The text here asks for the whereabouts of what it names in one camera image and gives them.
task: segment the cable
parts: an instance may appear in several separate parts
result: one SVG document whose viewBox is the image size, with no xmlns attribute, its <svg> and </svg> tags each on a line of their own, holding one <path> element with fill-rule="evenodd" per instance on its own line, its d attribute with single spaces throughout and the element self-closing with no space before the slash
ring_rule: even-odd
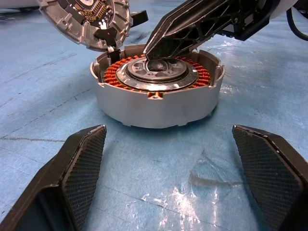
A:
<svg viewBox="0 0 308 231">
<path fill-rule="evenodd" d="M 290 29 L 292 30 L 292 32 L 299 37 L 302 40 L 308 41 L 308 35 L 303 34 L 302 32 L 299 31 L 299 29 L 297 29 L 295 23 L 294 23 L 294 19 L 292 16 L 292 8 L 290 8 L 289 10 L 287 10 L 287 20 L 288 20 L 288 24 Z"/>
</svg>

